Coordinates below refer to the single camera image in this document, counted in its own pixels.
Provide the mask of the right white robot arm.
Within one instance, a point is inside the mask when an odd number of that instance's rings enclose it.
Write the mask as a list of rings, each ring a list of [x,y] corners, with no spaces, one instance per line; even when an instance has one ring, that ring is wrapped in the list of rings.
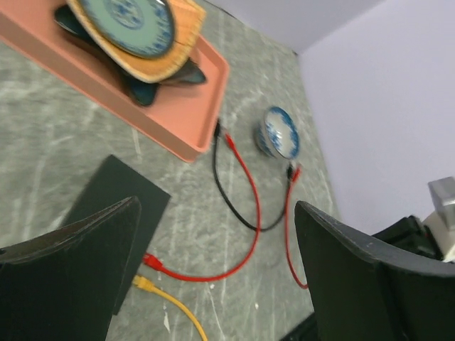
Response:
[[[428,183],[434,211],[425,220],[404,217],[373,236],[399,249],[454,263],[454,178]]]

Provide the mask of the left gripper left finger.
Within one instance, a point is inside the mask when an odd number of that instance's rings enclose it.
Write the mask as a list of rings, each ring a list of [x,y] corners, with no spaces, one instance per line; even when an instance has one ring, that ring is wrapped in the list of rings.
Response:
[[[1,248],[1,339],[105,340],[140,214],[128,197]]]

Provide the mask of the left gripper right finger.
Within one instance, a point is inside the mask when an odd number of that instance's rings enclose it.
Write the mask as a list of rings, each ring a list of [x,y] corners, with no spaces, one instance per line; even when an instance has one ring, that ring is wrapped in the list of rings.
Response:
[[[413,254],[299,201],[299,251],[320,340],[453,340],[454,265]]]

